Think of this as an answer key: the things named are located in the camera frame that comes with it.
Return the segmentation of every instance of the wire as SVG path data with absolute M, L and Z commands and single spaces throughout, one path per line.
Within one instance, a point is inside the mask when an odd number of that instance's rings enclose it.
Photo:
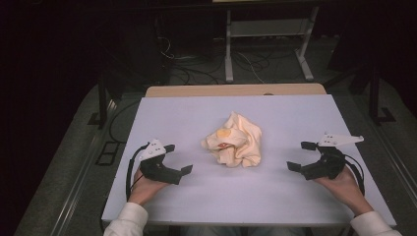
M 135 180 L 135 182 L 133 182 L 133 184 L 132 184 L 132 186 L 131 186 L 131 191 L 132 191 L 133 187 L 136 185 L 136 183 L 138 183 L 138 181 L 139 181 L 142 177 L 144 177 L 144 175 L 139 176 L 139 178 L 138 178 L 137 180 Z
M 136 104 L 138 104 L 139 103 L 139 100 L 137 100 L 137 101 L 134 101 L 134 102 L 132 102 L 131 104 L 129 104 L 129 105 L 127 105 L 126 107 L 124 107 L 121 111 L 119 111 L 114 117 L 113 117 L 113 119 L 111 120 L 111 122 L 110 122 L 110 126 L 109 126 L 109 128 L 108 128 L 108 135 L 110 136 L 110 139 L 111 140 L 113 140 L 114 142 L 116 142 L 116 143 L 120 143 L 120 144 L 122 144 L 122 145 L 124 145 L 124 144 L 126 144 L 127 142 L 126 141 L 119 141 L 118 139 L 116 139 L 116 138 L 114 138 L 114 136 L 113 136 L 113 132 L 112 132 L 112 128 L 113 128 L 113 124 L 114 124 L 114 121 L 116 120 L 116 118 L 117 117 L 119 117 L 119 115 L 120 114 L 122 114 L 123 112 L 125 112 L 127 109 L 129 109 L 130 107 L 132 107 L 132 106 L 134 106 L 134 105 L 136 105 Z
M 146 149 L 148 146 L 149 143 L 147 143 L 145 146 L 139 147 L 133 154 L 132 158 L 129 160 L 128 171 L 126 173 L 126 200 L 128 200 L 131 195 L 131 178 L 133 165 L 135 164 L 135 158 L 141 150 Z
M 255 71 L 255 69 L 254 69 L 254 67 L 253 67 L 253 65 L 252 65 L 252 63 L 251 63 L 251 61 L 245 56 L 245 55 L 243 55 L 242 53 L 240 53 L 240 52 L 237 52 L 237 54 L 239 54 L 239 55 L 241 55 L 243 58 L 245 58 L 247 61 L 248 61 L 248 63 L 249 63 L 249 65 L 251 65 L 251 68 L 252 68 L 252 71 L 254 72 L 254 75 L 258 78 L 258 80 L 260 81 L 260 82 L 262 82 L 263 84 L 265 83 L 263 80 L 261 80 L 261 78 L 258 76 L 258 74 L 257 74 L 257 72 Z
M 364 170 L 362 169 L 361 164 L 359 164 L 359 162 L 358 162 L 355 158 L 353 158 L 352 156 L 347 155 L 347 154 L 346 154 L 345 156 L 347 156 L 347 157 L 351 158 L 353 161 L 355 161 L 355 162 L 356 162 L 356 164 L 357 164 L 357 165 L 359 166 L 359 168 L 361 169 L 362 181 L 364 181 L 364 180 L 365 180 L 365 174 L 364 174 Z

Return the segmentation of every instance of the beige cloth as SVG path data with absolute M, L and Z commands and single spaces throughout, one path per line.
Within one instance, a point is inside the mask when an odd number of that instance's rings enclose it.
M 235 167 L 257 166 L 261 162 L 261 129 L 242 115 L 232 111 L 222 127 L 202 140 L 202 147 L 217 162 Z

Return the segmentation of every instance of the hand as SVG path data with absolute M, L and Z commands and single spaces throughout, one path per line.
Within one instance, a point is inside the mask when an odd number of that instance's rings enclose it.
M 142 171 L 139 169 L 135 173 L 134 180 L 136 183 L 132 188 L 132 193 L 128 202 L 141 206 L 151 200 L 156 195 L 156 193 L 159 192 L 159 190 L 169 185 L 167 183 L 147 179 L 145 176 L 143 176 Z
M 347 166 L 330 180 L 328 177 L 318 178 L 315 182 L 325 186 L 339 201 L 347 205 L 356 216 L 373 211 L 373 208 L 362 195 L 352 171 Z

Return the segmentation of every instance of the dark floor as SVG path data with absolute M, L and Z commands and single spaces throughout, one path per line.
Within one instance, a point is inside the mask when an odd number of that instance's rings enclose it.
M 299 38 L 254 38 L 236 40 L 233 46 L 234 84 L 305 83 L 294 56 Z M 324 84 L 339 72 L 327 69 L 328 60 L 338 38 L 315 38 L 306 54 L 315 82 Z M 211 57 L 176 55 L 179 59 L 170 73 L 170 85 L 224 84 L 223 48 L 215 48 Z M 378 187 L 387 201 L 396 228 L 403 235 L 414 235 L 417 218 L 415 180 L 417 168 L 417 121 L 403 105 L 398 94 L 382 81 L 380 106 L 387 107 L 396 122 L 375 125 L 368 115 L 368 88 L 362 94 L 351 94 L 348 87 L 353 77 L 327 89 L 332 94 L 352 134 L 366 137 L 358 145 Z M 58 148 L 16 235 L 101 235 L 105 225 L 100 215 L 110 190 L 123 145 L 107 146 L 115 150 L 112 165 L 102 155 L 105 142 L 126 141 L 142 92 L 125 92 L 121 99 L 108 106 L 109 119 L 102 130 L 88 125 L 92 113 L 98 111 L 97 88 L 93 88 L 79 107 L 67 134 Z M 340 228 L 314 228 L 315 235 L 336 235 Z M 150 227 L 149 233 L 161 235 L 166 227 Z

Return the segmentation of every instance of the white table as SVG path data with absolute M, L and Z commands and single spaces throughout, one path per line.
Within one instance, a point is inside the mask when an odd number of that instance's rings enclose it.
M 215 161 L 200 141 L 219 128 L 231 111 L 261 127 L 262 162 L 228 168 Z M 350 135 L 331 97 L 315 95 L 145 97 L 141 101 L 102 219 L 117 217 L 126 203 L 125 180 L 135 150 L 154 138 L 175 145 L 164 164 L 193 164 L 178 186 L 163 189 L 145 208 L 149 223 L 324 226 L 347 224 L 352 213 L 322 186 L 291 172 L 286 161 L 303 165 L 320 154 L 300 148 L 325 132 Z M 355 145 L 339 148 L 365 171 L 367 199 L 390 225 L 395 221 Z

